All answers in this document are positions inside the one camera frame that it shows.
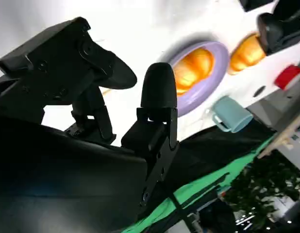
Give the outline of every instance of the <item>white table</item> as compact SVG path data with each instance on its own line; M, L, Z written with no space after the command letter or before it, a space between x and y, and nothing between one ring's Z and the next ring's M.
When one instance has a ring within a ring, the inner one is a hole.
M117 54L138 77L134 88L112 90L104 97L117 134L114 144L120 145L121 137L136 120L149 65L192 37L211 36L232 52L246 35L257 31L257 16L273 7L271 3L245 13L238 0L0 0L0 57L48 26L78 16L86 18L93 40ZM200 107L179 118L178 139L213 126L205 112L224 95L246 107L273 92L277 89L273 81L280 71L299 60L300 43L237 76L227 74ZM265 91L253 98L262 85L267 86ZM73 123L70 111L71 106L47 107L43 124L64 130Z

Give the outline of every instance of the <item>green cloth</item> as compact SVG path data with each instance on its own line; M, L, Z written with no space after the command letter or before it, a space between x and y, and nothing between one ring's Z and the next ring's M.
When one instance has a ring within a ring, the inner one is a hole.
M204 187L211 185L214 181L219 179L221 176L223 176L226 173L229 173L225 180L221 182L219 185L221 187L224 187L226 185L230 185L231 182L239 175L239 173L244 169L244 167L251 163L253 159L260 153L260 151L269 144L269 142L272 140L272 138L265 141L260 147L258 147L256 150L253 150L251 153L247 154L246 156L243 156L239 159L234 160L233 162L229 163L222 169L219 169L207 176L204 176L202 178L199 178L191 183L188 183L179 189L177 189L174 192L175 197L177 198L178 202L180 204L184 203L186 200L188 200L190 197L192 197L195 193L201 191ZM201 198L204 194L206 194L208 191L213 189L213 187L210 187L209 190L207 190L205 193L201 194L198 198L193 200L190 204L194 203L196 200ZM175 206L173 202L167 198L165 199L156 209L146 218L138 221L136 224L130 226L126 230L124 230L122 233L139 233L142 232L145 228L152 225L153 223L167 217L169 214L171 214L175 210Z

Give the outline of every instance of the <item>light blue mug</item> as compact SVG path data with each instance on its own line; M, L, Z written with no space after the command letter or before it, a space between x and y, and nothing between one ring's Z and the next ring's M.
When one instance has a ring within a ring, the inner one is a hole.
M253 119L253 115L228 96L219 99L212 107L213 121L224 132L236 133Z

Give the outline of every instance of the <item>red object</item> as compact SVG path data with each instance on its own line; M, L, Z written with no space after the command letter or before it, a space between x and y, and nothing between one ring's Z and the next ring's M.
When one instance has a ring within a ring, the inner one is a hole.
M287 90L300 80L300 67L290 65L274 81L282 90Z

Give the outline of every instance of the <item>mug handle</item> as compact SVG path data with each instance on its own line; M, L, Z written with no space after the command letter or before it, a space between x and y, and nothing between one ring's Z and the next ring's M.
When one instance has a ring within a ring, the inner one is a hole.
M231 131L231 129L226 128L225 126L223 126L223 124L221 124L216 117L218 117L216 114L213 114L213 122L218 126L218 128L220 128L222 131L224 132L229 132Z

